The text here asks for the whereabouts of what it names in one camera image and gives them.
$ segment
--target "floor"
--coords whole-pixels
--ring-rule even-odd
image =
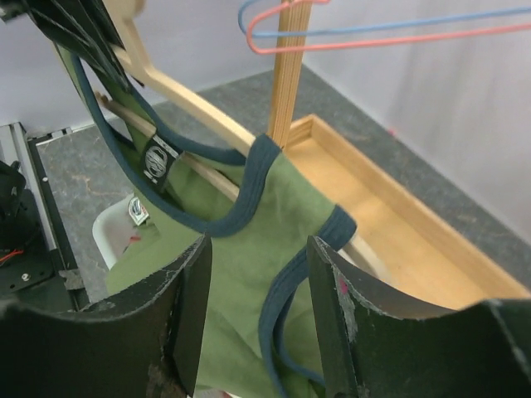
[[[271,72],[202,92],[202,96],[255,133],[264,133],[270,108]],[[225,144],[171,104],[161,115],[184,135],[204,143]],[[382,169],[463,236],[531,289],[531,248],[477,206],[463,192],[317,75],[304,69],[294,119],[315,113],[331,124]],[[106,268],[92,238],[95,218],[131,192],[129,183],[91,127],[39,147],[67,235],[91,301],[107,296]]]

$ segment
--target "green apron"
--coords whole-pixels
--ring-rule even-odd
[[[116,294],[163,268],[203,232],[212,238],[212,282],[197,388],[251,397],[324,396],[309,294],[305,246],[318,235],[339,250],[353,220],[295,169],[265,135],[245,159],[235,150],[184,138],[134,92],[99,76],[114,100],[157,127],[174,148],[196,154],[240,188],[232,203],[189,166],[174,163],[163,193],[139,169],[148,139],[129,127],[132,143],[105,122],[80,60],[58,48],[72,81],[111,152],[149,213],[107,276]]]

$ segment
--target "black tag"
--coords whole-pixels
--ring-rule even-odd
[[[181,151],[173,149],[157,134],[148,141],[144,148],[142,172],[160,191],[164,189],[169,169],[181,153]]]

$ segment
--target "green fabric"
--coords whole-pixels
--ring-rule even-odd
[[[79,90],[67,53],[66,69]],[[106,89],[121,104],[146,117],[133,98],[109,81]],[[145,137],[130,128],[137,152],[128,151],[136,167]],[[243,167],[203,159],[241,184]],[[187,213],[207,221],[223,218],[234,206],[225,196],[183,163],[175,163],[168,178],[168,196]],[[150,218],[139,227],[141,240],[133,243],[113,266],[106,283],[110,294],[170,263],[200,235],[201,231],[176,222],[141,192],[136,192]],[[237,233],[212,238],[212,282],[207,308],[202,355],[197,377],[200,388],[228,391],[243,398],[277,396],[262,361],[258,320],[274,277],[305,248],[308,235],[316,235],[335,206],[313,188],[281,153],[265,181],[259,206],[251,221]],[[301,366],[322,373],[319,345],[308,281],[300,285],[285,323],[285,344]],[[289,396],[316,396],[311,382],[278,364]]]

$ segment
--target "wooden tray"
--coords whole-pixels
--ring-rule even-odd
[[[323,120],[291,125],[285,153],[358,223],[401,291],[448,308],[529,291]]]

